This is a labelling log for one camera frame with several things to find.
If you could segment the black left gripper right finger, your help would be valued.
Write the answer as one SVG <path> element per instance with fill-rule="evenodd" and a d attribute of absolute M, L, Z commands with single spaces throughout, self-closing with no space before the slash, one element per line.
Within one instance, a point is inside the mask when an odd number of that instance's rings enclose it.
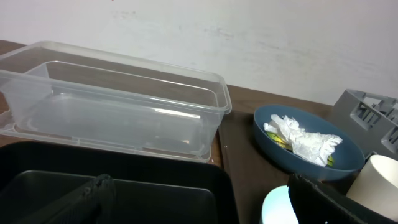
<path fill-rule="evenodd" d="M 318 180 L 292 174 L 287 186 L 299 223 L 395 224 Z"/>

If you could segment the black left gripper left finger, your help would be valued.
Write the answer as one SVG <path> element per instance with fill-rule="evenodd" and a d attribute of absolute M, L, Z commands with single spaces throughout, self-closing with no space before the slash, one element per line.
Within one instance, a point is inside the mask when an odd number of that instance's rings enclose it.
<path fill-rule="evenodd" d="M 114 180 L 101 174 L 15 223 L 110 223 L 115 204 Z"/>

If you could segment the light blue bowl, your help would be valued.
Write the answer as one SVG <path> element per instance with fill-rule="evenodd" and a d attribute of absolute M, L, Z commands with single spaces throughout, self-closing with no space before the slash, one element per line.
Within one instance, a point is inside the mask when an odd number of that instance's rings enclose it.
<path fill-rule="evenodd" d="M 260 224 L 298 224 L 289 198 L 289 187 L 282 185 L 272 189 L 265 197 Z"/>

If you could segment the white tissue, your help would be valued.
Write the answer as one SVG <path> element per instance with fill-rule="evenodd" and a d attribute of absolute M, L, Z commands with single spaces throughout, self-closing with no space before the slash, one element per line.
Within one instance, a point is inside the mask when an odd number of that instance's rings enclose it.
<path fill-rule="evenodd" d="M 313 164 L 325 167 L 335 147 L 343 140 L 334 134 L 307 132 L 293 117 L 271 115 L 271 122 L 264 123 L 265 132 L 272 132 L 292 146 L 293 154 Z"/>

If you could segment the dark blue plate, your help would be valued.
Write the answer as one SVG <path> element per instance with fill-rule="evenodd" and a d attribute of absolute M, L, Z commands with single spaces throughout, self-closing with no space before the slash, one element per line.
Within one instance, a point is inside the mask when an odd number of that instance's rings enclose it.
<path fill-rule="evenodd" d="M 331 155 L 332 166 L 319 166 L 311 163 L 274 142 L 264 130 L 264 123 L 271 121 L 273 114 L 295 118 L 301 127 L 311 133 L 334 134 L 342 138 L 343 142 L 335 147 Z M 265 105 L 254 112 L 253 120 L 254 139 L 264 154 L 283 170 L 312 177 L 318 180 L 334 181 L 343 179 L 360 170 L 365 164 L 364 154 L 348 135 L 336 126 L 311 114 L 285 105 Z"/>

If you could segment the white cup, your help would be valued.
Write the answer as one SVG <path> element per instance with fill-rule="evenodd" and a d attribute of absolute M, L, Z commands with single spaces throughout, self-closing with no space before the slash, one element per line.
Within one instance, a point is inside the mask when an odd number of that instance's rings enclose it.
<path fill-rule="evenodd" d="M 397 220 L 397 161 L 372 155 L 346 196 L 391 220 Z"/>

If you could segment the yellow green snack wrapper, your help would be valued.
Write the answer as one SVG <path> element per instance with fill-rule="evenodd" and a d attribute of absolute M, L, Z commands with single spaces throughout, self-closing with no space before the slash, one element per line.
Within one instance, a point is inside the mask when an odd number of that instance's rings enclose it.
<path fill-rule="evenodd" d="M 287 151 L 293 152 L 292 146 L 285 142 L 282 138 L 280 138 L 278 135 L 272 132 L 266 132 L 266 134 L 281 148 L 284 148 Z M 327 159 L 327 165 L 328 166 L 333 166 L 334 165 L 334 159 L 332 156 L 329 156 Z"/>

